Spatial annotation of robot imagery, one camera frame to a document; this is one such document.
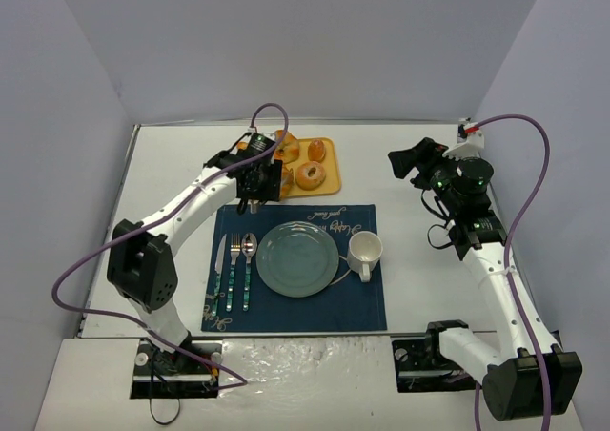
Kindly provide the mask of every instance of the mug handle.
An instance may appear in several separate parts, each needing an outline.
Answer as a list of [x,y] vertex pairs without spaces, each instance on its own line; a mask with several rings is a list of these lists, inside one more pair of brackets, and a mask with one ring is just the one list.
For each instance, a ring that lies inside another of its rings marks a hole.
[[369,267],[368,262],[362,264],[362,269],[360,269],[360,281],[363,283],[371,281],[371,268]]

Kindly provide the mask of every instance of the knife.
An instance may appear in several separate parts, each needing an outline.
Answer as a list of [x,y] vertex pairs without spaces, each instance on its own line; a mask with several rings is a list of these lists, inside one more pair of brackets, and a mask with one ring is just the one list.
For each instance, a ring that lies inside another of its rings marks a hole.
[[216,253],[216,284],[213,287],[213,303],[212,316],[215,317],[218,313],[218,301],[220,300],[220,281],[222,280],[222,261],[225,258],[225,244],[227,243],[227,235],[225,234],[218,244],[218,253]]

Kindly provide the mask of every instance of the white mug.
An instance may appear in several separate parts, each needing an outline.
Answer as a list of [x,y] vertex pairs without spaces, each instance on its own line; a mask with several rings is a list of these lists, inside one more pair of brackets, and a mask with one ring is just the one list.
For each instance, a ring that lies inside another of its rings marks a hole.
[[370,231],[360,231],[350,238],[347,264],[360,275],[364,283],[371,281],[371,271],[377,266],[383,253],[381,239]]

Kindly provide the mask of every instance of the fork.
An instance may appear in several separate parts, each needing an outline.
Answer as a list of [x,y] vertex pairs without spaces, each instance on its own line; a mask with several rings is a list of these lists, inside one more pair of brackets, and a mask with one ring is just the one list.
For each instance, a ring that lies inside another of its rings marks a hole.
[[241,252],[239,234],[231,234],[231,272],[229,273],[229,290],[227,291],[227,312],[233,309],[233,287],[235,285],[235,264]]

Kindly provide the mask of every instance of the blue placemat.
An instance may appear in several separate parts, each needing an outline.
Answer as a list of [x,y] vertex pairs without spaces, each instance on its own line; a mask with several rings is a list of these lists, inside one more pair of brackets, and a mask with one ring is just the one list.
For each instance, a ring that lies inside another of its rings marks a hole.
[[[260,243],[273,227],[288,221],[309,221],[324,229],[336,242],[339,268],[331,285],[306,298],[286,298],[265,285],[253,258],[250,310],[244,312],[243,289],[246,258],[239,256],[235,270],[233,310],[227,312],[226,292],[229,281],[231,256],[225,250],[221,298],[218,315],[210,315],[213,300],[214,263],[220,238],[232,233],[242,238],[253,233]],[[235,206],[228,205],[217,212],[213,233],[213,251],[210,264],[202,331],[220,332],[352,332],[383,331],[387,329],[383,303],[381,262],[372,273],[369,283],[362,283],[347,266],[350,237],[359,231],[376,233],[375,205],[266,205],[256,215],[238,215]]]

